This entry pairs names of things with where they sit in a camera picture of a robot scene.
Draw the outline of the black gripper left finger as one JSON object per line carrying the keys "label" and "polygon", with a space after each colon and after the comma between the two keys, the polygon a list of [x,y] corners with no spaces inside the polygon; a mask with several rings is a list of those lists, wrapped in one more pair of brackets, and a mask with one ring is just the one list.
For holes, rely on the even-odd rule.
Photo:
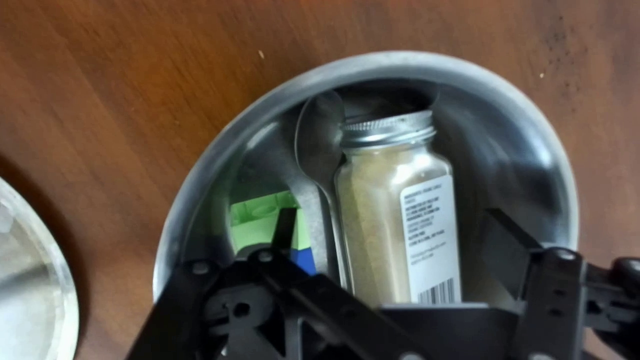
{"label": "black gripper left finger", "polygon": [[427,360],[399,326],[330,278],[289,259],[296,210],[272,241],[236,259],[206,290],[204,338],[222,360]]}

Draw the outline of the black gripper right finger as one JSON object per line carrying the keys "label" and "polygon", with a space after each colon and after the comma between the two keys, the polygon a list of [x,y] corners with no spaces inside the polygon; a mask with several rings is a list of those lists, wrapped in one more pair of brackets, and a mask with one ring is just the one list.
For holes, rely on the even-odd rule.
{"label": "black gripper right finger", "polygon": [[567,248],[543,248],[506,212],[481,217],[481,257],[517,303],[512,360],[578,360],[583,327],[583,259]]}

